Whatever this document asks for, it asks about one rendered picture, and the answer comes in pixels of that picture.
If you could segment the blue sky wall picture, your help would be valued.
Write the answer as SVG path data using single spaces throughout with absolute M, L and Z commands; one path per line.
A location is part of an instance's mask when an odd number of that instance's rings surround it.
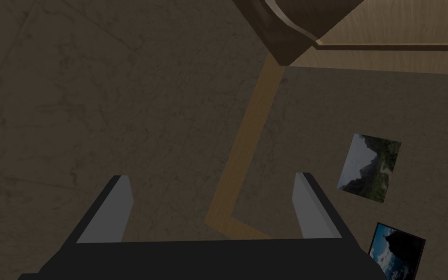
M 386 280 L 415 280 L 425 243 L 423 238 L 377 223 L 369 255 Z

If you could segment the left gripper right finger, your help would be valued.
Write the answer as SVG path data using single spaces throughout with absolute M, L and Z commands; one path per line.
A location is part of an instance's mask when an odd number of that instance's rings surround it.
M 354 239 L 312 174 L 295 174 L 292 202 L 304 239 Z

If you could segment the mountain landscape wall picture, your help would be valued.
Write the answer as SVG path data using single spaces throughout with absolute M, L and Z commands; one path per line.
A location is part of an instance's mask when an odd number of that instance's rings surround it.
M 401 142 L 354 134 L 337 189 L 383 203 Z

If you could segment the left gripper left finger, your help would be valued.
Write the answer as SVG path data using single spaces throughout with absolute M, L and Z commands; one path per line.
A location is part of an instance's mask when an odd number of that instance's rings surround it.
M 64 244 L 121 242 L 133 203 L 129 177 L 113 176 Z

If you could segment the brown wooden table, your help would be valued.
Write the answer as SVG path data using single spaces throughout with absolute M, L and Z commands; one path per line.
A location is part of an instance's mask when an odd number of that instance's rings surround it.
M 233 0 L 282 66 L 448 74 L 448 0 Z

